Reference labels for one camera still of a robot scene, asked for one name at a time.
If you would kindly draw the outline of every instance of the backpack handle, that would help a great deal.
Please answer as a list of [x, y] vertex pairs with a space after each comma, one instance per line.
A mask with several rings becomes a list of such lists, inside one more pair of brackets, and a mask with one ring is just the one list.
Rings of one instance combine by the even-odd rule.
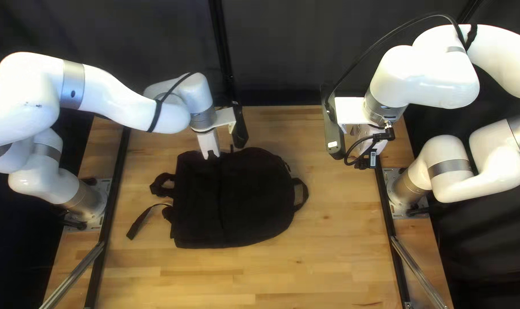
[[296, 212], [296, 211], [300, 210], [300, 208], [302, 206], [304, 206], [305, 201], [308, 200], [309, 191], [308, 191], [308, 186], [305, 185], [305, 183], [304, 183], [304, 181], [302, 181], [302, 179], [292, 178], [292, 184], [294, 186], [302, 186], [302, 201], [295, 205], [296, 208], [294, 209], [294, 211]]
[[168, 180], [175, 181], [176, 175], [169, 174], [169, 173], [162, 173], [159, 176], [155, 178], [154, 183], [150, 185], [151, 194], [155, 194], [158, 197], [170, 197], [171, 199], [174, 198], [174, 188], [169, 189], [163, 187], [163, 184], [166, 183]]

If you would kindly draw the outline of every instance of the black cable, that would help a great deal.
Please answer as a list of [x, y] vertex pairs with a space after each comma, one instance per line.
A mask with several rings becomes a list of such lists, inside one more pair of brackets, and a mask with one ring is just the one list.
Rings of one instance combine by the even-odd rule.
[[353, 68], [356, 67], [370, 52], [372, 52], [375, 48], [377, 48], [382, 43], [384, 43], [387, 39], [389, 39], [390, 37], [394, 36], [397, 32], [400, 32], [400, 31], [402, 31], [402, 30], [404, 30], [404, 29], [406, 29], [406, 28], [408, 28], [408, 27], [410, 27], [410, 26], [412, 26], [414, 24], [417, 24], [417, 23], [421, 22], [424, 19], [428, 19], [428, 18], [431, 18], [431, 17], [445, 17], [446, 19], [448, 19], [450, 21], [450, 23], [454, 26], [454, 29], [456, 30], [456, 35], [458, 36], [458, 39], [460, 40], [460, 42], [462, 43], [463, 46], [466, 46], [466, 42], [464, 41], [464, 37], [462, 35], [462, 31], [460, 30], [460, 27], [458, 26], [458, 23], [456, 22], [456, 20], [454, 20], [454, 18], [452, 18], [448, 14], [444, 14], [444, 13], [428, 13], [428, 14], [426, 14], [424, 16], [411, 19], [411, 20], [407, 21], [406, 23], [400, 25], [399, 27], [393, 29], [392, 31], [388, 32], [386, 35], [384, 35], [378, 41], [376, 41], [374, 44], [372, 44], [370, 47], [368, 47], [366, 49], [366, 51], [364, 51], [359, 57], [356, 57], [353, 60], [352, 64], [347, 68], [347, 70], [344, 72], [344, 74], [342, 74], [340, 79], [336, 82], [334, 87], [332, 87], [332, 90], [326, 96], [325, 108], [327, 110], [330, 110], [330, 105], [328, 103], [328, 98], [330, 98], [330, 96], [336, 91], [336, 89], [338, 89], [340, 84], [346, 79], [346, 77], [348, 77], [349, 73], [353, 70]]
[[167, 93], [165, 93], [163, 95], [163, 98], [160, 99], [160, 100], [155, 100], [155, 103], [157, 104], [155, 106], [155, 113], [154, 113], [154, 118], [153, 120], [151, 120], [151, 125], [150, 125], [150, 128], [147, 129], [147, 132], [148, 133], [151, 133], [155, 130], [155, 126], [157, 125], [157, 121], [159, 120], [159, 116], [160, 116], [160, 110], [161, 108], [163, 107], [163, 102], [164, 100], [166, 100], [168, 98], [168, 95], [170, 95], [172, 93], [172, 91], [178, 87], [178, 85], [181, 84], [182, 81], [184, 81], [185, 79], [187, 79], [188, 77], [190, 77], [191, 75], [195, 74], [195, 72], [191, 72], [191, 73], [188, 73], [187, 75], [185, 75], [184, 77], [182, 77], [181, 79], [179, 79], [178, 81], [176, 81], [176, 83], [174, 85], [172, 85], [172, 87], [170, 89], [168, 89]]
[[360, 159], [362, 159], [369, 151], [371, 151], [373, 148], [374, 148], [374, 145], [376, 145], [376, 143], [378, 143], [379, 140], [376, 140], [376, 139], [373, 139], [372, 140], [372, 144], [370, 144], [370, 146], [368, 146], [365, 151], [363, 151], [362, 154], [360, 154], [357, 158], [355, 158], [355, 160], [351, 161], [351, 162], [348, 162], [348, 155], [346, 155], [346, 157], [344, 158], [344, 164], [345, 165], [354, 165], [356, 164], [357, 162], [359, 162]]
[[354, 165], [356, 163], [356, 160], [353, 160], [353, 163], [349, 163], [348, 162], [348, 157], [349, 157], [349, 154], [353, 151], [353, 149], [359, 145], [360, 143], [366, 141], [366, 140], [372, 140], [374, 139], [374, 136], [373, 135], [369, 135], [369, 136], [365, 136], [365, 137], [362, 137], [358, 140], [356, 140], [351, 146], [349, 146], [348, 150], [346, 151], [346, 156], [344, 156], [344, 164], [345, 165]]
[[378, 130], [384, 130], [384, 129], [385, 129], [385, 127], [383, 127], [383, 126], [373, 125], [373, 124], [371, 124], [371, 123], [369, 123], [368, 125], [371, 126], [371, 127], [373, 127], [373, 128], [375, 128], [375, 129], [378, 129]]

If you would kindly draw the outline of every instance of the backpack strap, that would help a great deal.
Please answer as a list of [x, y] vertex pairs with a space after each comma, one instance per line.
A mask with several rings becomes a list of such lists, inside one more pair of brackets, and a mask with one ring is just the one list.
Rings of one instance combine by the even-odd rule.
[[176, 175], [169, 173], [162, 173], [155, 178], [154, 183], [150, 185], [151, 194], [155, 194], [158, 197], [170, 197], [174, 198], [174, 188], [169, 189], [163, 187], [163, 184], [168, 180], [174, 181], [176, 180]]
[[296, 212], [296, 211], [300, 210], [300, 208], [302, 206], [304, 206], [305, 201], [308, 200], [309, 191], [308, 191], [308, 186], [305, 185], [305, 183], [304, 183], [304, 181], [302, 181], [302, 179], [292, 178], [292, 184], [294, 186], [302, 186], [302, 201], [295, 205], [296, 209], [294, 209], [294, 211]]
[[475, 39], [476, 36], [477, 36], [477, 24], [471, 24], [471, 28], [469, 29], [469, 32], [467, 34], [466, 46], [464, 46], [464, 49], [466, 50], [466, 52], [469, 49], [469, 46], [471, 46], [471, 43], [473, 43], [473, 40]]
[[159, 204], [155, 204], [153, 206], [147, 207], [147, 209], [142, 214], [140, 214], [140, 216], [136, 219], [136, 221], [134, 221], [134, 223], [132, 224], [132, 226], [130, 227], [128, 232], [126, 233], [126, 237], [128, 237], [128, 239], [130, 239], [130, 240], [134, 239], [136, 234], [138, 234], [138, 230], [140, 229], [142, 222], [144, 222], [144, 219], [147, 217], [147, 214], [150, 212], [151, 208], [158, 206], [158, 205], [166, 206], [166, 208], [163, 209], [163, 217], [166, 220], [170, 221], [169, 217], [170, 217], [170, 213], [171, 213], [170, 210], [172, 210], [172, 205], [168, 205], [165, 203], [159, 203]]

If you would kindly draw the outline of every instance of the metal mounting plate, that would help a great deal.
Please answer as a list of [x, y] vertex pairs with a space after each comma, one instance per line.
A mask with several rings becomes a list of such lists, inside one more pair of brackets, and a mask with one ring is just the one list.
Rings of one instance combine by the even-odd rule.
[[[391, 187], [391, 184], [397, 177], [399, 177], [400, 168], [383, 168], [382, 171], [384, 172], [384, 182], [386, 183], [386, 193], [390, 192], [388, 188]], [[396, 205], [391, 201], [391, 199], [388, 199], [389, 207], [392, 212], [393, 219], [427, 219], [429, 218], [429, 214], [423, 213], [423, 214], [417, 214], [413, 217], [409, 217], [407, 215], [407, 209], [408, 205]], [[425, 196], [423, 196], [420, 201], [418, 201], [418, 207], [420, 208], [426, 208], [428, 207], [428, 201]]]
[[[99, 178], [96, 179], [97, 183], [94, 186], [90, 186], [93, 190], [99, 191], [101, 193], [105, 193], [105, 196], [109, 196], [109, 190], [111, 189], [111, 178]], [[75, 221], [71, 214], [65, 215], [65, 220]], [[102, 229], [103, 223], [103, 213], [99, 215], [96, 219], [86, 222], [86, 229], [79, 230], [77, 228], [65, 226], [64, 228], [68, 233], [77, 233], [77, 232], [85, 232], [85, 231], [100, 231]]]

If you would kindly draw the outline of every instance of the metal rail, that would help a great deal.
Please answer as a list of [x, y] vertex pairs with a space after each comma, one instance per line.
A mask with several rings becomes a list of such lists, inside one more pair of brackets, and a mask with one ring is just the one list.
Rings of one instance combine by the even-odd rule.
[[65, 278], [65, 280], [58, 285], [56, 290], [50, 294], [49, 298], [41, 305], [39, 309], [51, 309], [58, 305], [59, 301], [62, 300], [65, 293], [71, 289], [71, 287], [79, 280], [85, 270], [90, 266], [94, 260], [103, 251], [104, 242], [98, 242], [96, 246], [90, 250], [90, 252], [83, 258], [83, 260], [73, 269], [73, 271]]
[[397, 251], [401, 259], [405, 261], [405, 263], [408, 265], [409, 269], [413, 272], [416, 279], [418, 279], [418, 282], [426, 292], [426, 295], [428, 296], [429, 300], [431, 300], [432, 304], [437, 309], [448, 309], [448, 307], [445, 305], [445, 301], [443, 300], [439, 292], [437, 292], [435, 287], [429, 282], [424, 272], [420, 269], [420, 267], [414, 261], [413, 257], [409, 254], [406, 248], [399, 242], [399, 240], [395, 236], [391, 236], [390, 239], [393, 248]]

